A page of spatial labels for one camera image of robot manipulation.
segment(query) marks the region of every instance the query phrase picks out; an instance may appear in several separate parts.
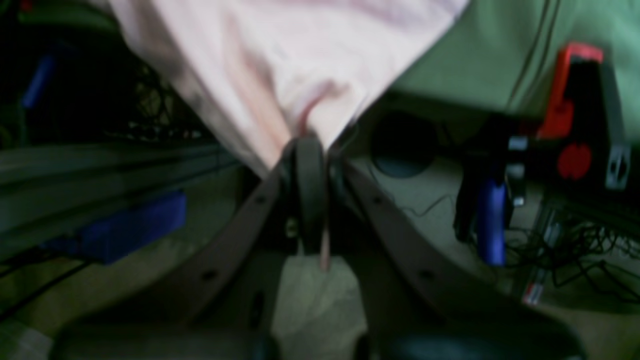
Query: pink cloth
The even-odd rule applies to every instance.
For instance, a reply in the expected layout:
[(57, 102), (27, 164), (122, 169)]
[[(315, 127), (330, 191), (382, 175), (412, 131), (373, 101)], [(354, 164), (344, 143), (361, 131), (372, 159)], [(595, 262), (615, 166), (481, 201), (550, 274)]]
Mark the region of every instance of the pink cloth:
[(129, 47), (261, 176), (292, 138), (325, 148), (468, 0), (109, 0)]

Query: blue plastic part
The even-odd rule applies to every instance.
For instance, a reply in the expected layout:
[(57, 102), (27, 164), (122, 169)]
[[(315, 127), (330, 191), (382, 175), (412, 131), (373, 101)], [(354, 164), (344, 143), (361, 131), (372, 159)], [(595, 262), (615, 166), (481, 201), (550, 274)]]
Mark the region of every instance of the blue plastic part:
[(478, 256), (491, 266), (504, 266), (504, 212), (507, 189), (504, 183), (487, 179), (480, 187), (477, 203), (476, 234)]
[(56, 238), (40, 247), (111, 264), (182, 227), (186, 210), (186, 196), (173, 192), (98, 220), (73, 238)]
[(33, 109), (38, 104), (44, 90), (47, 88), (53, 74), (56, 70), (58, 60), (53, 54), (48, 54), (40, 59), (38, 68), (27, 88), (27, 92), (22, 96), (22, 106), (25, 109)]

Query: blue handle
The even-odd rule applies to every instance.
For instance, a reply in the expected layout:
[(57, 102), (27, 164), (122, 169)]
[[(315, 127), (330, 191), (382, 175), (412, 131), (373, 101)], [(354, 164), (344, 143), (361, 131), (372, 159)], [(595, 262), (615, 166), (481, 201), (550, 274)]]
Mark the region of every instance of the blue handle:
[(476, 233), (478, 256), (491, 266), (504, 266), (504, 206), (506, 185), (487, 179), (480, 187), (477, 203)]
[(27, 92), (22, 97), (22, 106), (25, 109), (33, 109), (38, 104), (45, 88), (49, 84), (56, 70), (57, 59), (55, 55), (45, 55), (38, 64), (35, 74), (31, 79)]

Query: black bracket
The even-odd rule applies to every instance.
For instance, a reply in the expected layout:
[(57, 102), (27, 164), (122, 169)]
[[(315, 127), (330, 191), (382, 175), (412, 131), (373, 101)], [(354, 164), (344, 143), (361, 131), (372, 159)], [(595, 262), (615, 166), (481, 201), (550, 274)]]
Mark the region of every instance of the black bracket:
[(147, 289), (70, 326), (55, 359), (279, 359), (269, 335), (280, 271), (324, 224), (360, 283), (368, 334), (357, 359), (566, 359), (582, 356), (564, 324), (450, 262), (339, 151), (293, 140), (281, 162), (205, 249)]

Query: floor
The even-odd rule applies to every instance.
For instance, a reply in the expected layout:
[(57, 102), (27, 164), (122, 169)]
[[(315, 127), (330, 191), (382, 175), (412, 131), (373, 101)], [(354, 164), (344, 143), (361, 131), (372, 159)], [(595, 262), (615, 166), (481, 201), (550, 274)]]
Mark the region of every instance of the floor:
[[(461, 181), (461, 169), (437, 160), (419, 176), (398, 180), (377, 173), (368, 165), (370, 124), (362, 124), (343, 139), (348, 154), (368, 176), (391, 193), (407, 211), (416, 228), (459, 266), (498, 289), (508, 292), (508, 272), (486, 268), (452, 232), (453, 201)], [(236, 170), (186, 189), (188, 222), (166, 238), (109, 266), (93, 265), (59, 284), (0, 324), (0, 359), (45, 359), (51, 338), (64, 324), (116, 301), (152, 282), (207, 243), (232, 216)], [(514, 223), (533, 225), (541, 190), (528, 189), (528, 205), (516, 212)], [(421, 212), (443, 195), (429, 213)], [(353, 273), (341, 258), (332, 260), (329, 272), (318, 269), (313, 257), (292, 257), (285, 266), (273, 322), (286, 359), (349, 359), (355, 340), (366, 331), (360, 293)], [(0, 307), (9, 306), (47, 279), (74, 266), (73, 262), (34, 265), (0, 281)], [(591, 359), (640, 359), (640, 315), (610, 315), (540, 305), (540, 311), (572, 325), (582, 337)]]

